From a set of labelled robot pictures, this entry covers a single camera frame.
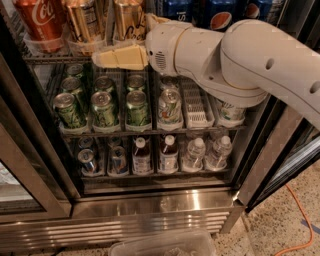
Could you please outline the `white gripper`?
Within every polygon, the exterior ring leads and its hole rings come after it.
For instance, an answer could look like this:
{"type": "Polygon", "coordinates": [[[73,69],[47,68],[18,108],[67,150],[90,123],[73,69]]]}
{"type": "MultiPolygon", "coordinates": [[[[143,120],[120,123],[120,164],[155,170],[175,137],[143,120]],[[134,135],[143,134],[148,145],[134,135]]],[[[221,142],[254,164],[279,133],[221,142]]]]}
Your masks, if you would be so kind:
{"type": "Polygon", "coordinates": [[[169,21],[168,18],[158,17],[153,13],[146,13],[145,17],[146,49],[136,44],[125,47],[106,47],[92,54],[93,63],[101,68],[139,71],[148,65],[149,58],[149,63],[155,71],[164,75],[176,76],[174,56],[178,39],[192,27],[192,24],[169,21]]]}

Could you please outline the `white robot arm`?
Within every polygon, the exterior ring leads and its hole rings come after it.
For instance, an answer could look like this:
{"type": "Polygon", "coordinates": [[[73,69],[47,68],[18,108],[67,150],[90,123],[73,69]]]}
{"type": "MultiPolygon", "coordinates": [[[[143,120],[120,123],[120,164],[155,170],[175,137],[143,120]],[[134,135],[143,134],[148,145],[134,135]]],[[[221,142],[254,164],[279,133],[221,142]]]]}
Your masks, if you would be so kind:
{"type": "Polygon", "coordinates": [[[92,54],[101,68],[142,70],[192,79],[214,97],[240,108],[267,94],[320,129],[320,54],[259,20],[242,20],[224,32],[147,16],[145,42],[134,40],[92,54]]]}

